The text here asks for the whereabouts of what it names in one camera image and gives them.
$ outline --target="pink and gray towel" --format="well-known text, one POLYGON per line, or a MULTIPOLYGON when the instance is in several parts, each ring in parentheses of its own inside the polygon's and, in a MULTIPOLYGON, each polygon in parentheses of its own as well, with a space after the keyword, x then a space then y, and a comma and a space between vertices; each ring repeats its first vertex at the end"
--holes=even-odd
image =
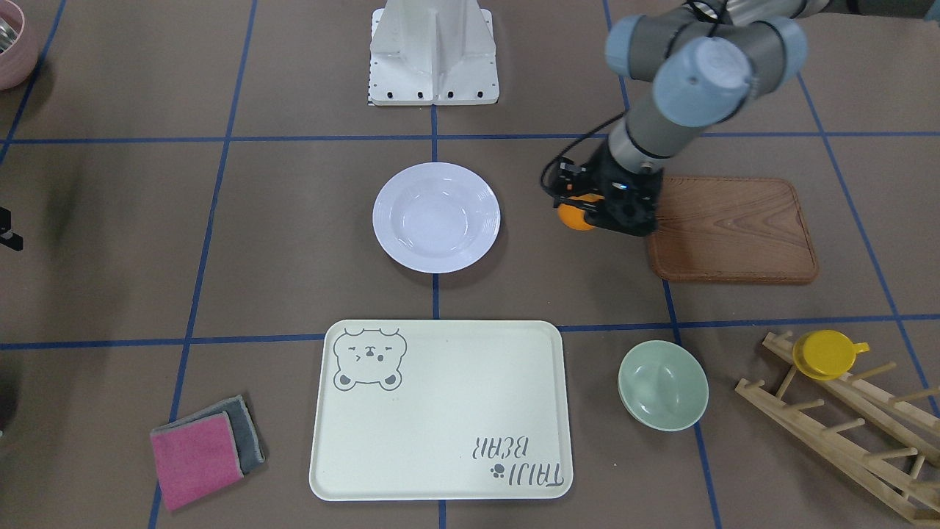
POLYGON ((264 462, 241 395, 155 428, 150 443, 170 510, 235 483, 264 462))

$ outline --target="pink container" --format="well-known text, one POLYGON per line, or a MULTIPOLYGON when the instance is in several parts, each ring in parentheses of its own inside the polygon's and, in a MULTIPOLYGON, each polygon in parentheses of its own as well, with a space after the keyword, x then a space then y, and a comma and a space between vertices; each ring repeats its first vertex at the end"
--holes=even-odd
POLYGON ((0 54, 0 90, 13 88, 29 77, 39 61, 39 45, 36 30, 26 23, 19 6, 9 0, 0 0, 0 16, 3 16, 19 34, 13 45, 0 54))

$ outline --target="light green bowl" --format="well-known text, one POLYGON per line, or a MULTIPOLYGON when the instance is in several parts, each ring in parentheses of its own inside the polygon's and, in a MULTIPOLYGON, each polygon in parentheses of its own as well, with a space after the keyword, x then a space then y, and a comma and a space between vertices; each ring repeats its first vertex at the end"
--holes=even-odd
POLYGON ((637 345, 620 363, 620 400, 640 423, 675 432, 694 425, 708 406, 708 380, 695 357, 662 340, 637 345))

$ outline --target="white tray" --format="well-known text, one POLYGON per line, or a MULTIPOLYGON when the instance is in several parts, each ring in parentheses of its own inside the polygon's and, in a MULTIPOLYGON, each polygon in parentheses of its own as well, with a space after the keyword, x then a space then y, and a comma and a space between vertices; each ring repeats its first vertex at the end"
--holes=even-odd
POLYGON ((551 499, 573 476, 552 325, 346 320, 327 331, 309 476, 323 500, 551 499))

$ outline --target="bear drawing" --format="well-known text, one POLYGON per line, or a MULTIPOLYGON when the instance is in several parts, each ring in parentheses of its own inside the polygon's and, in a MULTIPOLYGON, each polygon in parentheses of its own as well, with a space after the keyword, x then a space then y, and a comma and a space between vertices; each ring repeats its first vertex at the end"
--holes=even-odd
POLYGON ((351 390, 356 384, 379 384, 392 391, 401 385, 401 357, 408 343, 399 330, 362 329, 358 332, 344 329, 333 342, 339 370, 333 383, 340 391, 351 390))

